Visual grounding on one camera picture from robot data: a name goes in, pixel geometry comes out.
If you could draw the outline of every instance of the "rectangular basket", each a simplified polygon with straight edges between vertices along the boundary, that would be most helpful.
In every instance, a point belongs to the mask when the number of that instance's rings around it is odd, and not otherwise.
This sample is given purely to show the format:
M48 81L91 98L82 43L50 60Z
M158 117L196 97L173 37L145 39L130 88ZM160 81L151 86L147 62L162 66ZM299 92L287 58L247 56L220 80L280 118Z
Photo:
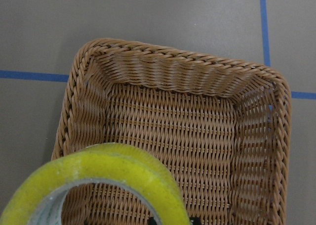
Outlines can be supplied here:
M120 142L159 158L204 225L283 225L291 100L257 63L98 39L69 76L52 159ZM74 188L64 224L147 224L149 210L107 184Z

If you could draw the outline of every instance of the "brown woven basket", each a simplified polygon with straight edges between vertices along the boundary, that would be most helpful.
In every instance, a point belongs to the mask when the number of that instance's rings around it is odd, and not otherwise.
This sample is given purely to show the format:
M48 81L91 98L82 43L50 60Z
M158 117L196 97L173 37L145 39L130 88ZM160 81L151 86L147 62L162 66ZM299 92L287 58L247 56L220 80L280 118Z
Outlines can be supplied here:
M69 76L52 159L120 142L159 158L204 225L283 225L290 90L257 63L114 39L87 43ZM67 225L145 225L149 210L107 184L76 187Z

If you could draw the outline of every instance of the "roll of yellow tape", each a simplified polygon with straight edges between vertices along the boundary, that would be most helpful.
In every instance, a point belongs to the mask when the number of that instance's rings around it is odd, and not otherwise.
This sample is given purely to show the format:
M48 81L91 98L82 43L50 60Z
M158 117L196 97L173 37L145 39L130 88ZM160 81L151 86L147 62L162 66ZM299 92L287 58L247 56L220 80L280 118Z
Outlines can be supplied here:
M104 182L133 192L158 225L189 225L180 189L169 170L149 153L104 143L48 162L32 173L5 208L0 225L61 225L68 191Z

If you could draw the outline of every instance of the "yellow tape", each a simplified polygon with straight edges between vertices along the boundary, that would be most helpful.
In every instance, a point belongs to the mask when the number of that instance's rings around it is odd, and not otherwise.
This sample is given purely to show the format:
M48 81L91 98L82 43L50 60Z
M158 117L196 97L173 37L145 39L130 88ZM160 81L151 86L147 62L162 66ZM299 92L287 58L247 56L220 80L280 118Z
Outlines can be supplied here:
M105 182L132 191L158 225L189 225L180 189L169 170L133 146L104 143L51 161L18 188L0 225L61 225L61 209L73 186Z

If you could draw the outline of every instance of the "adhesive tape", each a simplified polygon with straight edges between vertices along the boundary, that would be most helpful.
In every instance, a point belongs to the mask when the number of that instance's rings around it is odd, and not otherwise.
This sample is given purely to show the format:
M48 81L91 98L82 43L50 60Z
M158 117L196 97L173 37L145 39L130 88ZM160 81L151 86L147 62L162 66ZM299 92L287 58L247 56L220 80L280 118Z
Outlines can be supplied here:
M124 144L104 143L48 162L32 173L5 208L0 225L61 225L68 191L104 182L134 193L158 225L189 225L180 189L151 154Z

